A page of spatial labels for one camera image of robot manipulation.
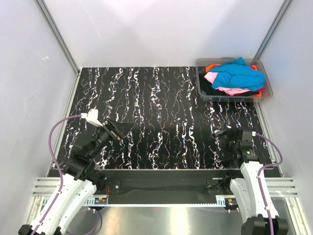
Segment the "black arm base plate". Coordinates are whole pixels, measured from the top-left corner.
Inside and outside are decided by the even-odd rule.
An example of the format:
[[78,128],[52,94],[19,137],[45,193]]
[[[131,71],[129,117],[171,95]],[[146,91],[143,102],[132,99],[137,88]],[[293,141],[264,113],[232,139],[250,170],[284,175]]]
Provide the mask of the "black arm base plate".
[[209,170],[94,170],[86,175],[100,194],[105,187],[110,195],[153,197],[158,194],[209,195],[228,190],[231,179],[243,178],[238,169]]

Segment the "blue t shirt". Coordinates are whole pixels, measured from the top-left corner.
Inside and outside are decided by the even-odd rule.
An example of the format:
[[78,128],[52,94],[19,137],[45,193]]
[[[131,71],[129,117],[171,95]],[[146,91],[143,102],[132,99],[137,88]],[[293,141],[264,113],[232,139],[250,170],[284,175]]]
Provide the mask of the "blue t shirt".
[[256,91],[264,86],[266,80],[261,71],[252,69],[242,57],[214,67],[210,71],[218,73],[212,85],[214,89],[225,87]]

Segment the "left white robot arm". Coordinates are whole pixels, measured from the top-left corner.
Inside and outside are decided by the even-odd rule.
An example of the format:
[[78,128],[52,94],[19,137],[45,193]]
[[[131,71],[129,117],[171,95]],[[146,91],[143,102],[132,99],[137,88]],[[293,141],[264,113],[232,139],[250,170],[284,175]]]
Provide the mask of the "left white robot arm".
[[108,118],[96,124],[95,134],[79,134],[47,204],[30,224],[22,225],[18,233],[64,235],[87,199],[106,189],[106,176],[96,169],[94,158],[111,141],[123,140],[133,125],[132,122],[116,122]]

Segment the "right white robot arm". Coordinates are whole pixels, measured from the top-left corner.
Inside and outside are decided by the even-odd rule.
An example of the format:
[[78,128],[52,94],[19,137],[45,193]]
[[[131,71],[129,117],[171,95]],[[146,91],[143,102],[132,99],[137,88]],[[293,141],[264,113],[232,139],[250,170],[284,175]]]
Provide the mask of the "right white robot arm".
[[224,192],[233,194],[243,224],[243,235],[286,235],[288,222],[281,219],[273,205],[265,181],[264,170],[274,164],[263,164],[253,150],[253,138],[258,133],[240,128],[228,128],[214,134],[221,147],[224,166],[236,166],[242,177],[226,175],[221,182]]

